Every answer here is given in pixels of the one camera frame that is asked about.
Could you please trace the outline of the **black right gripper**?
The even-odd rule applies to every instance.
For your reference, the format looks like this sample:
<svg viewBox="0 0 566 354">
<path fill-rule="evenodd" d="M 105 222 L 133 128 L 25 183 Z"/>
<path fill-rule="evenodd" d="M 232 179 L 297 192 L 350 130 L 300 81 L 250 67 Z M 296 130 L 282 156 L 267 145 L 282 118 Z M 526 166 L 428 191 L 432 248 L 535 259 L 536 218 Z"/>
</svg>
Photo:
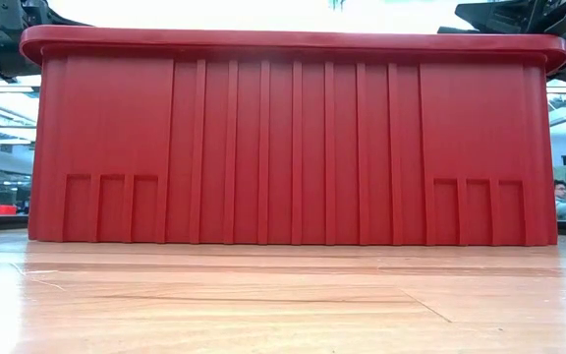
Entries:
<svg viewBox="0 0 566 354">
<path fill-rule="evenodd" d="M 468 23 L 520 23 L 528 14 L 528 25 L 492 23 L 474 29 L 439 27 L 438 33 L 566 33 L 566 0 L 507 0 L 480 3 L 461 3 L 455 14 Z"/>
</svg>

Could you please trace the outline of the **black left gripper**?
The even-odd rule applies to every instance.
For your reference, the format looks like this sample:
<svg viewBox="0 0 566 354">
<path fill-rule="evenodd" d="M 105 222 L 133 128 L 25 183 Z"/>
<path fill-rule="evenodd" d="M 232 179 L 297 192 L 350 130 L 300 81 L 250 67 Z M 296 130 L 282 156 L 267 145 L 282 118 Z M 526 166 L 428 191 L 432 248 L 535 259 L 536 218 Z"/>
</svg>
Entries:
<svg viewBox="0 0 566 354">
<path fill-rule="evenodd" d="M 56 26 L 84 26 L 49 9 L 45 0 L 0 0 L 0 28 L 26 28 L 51 23 Z"/>
</svg>

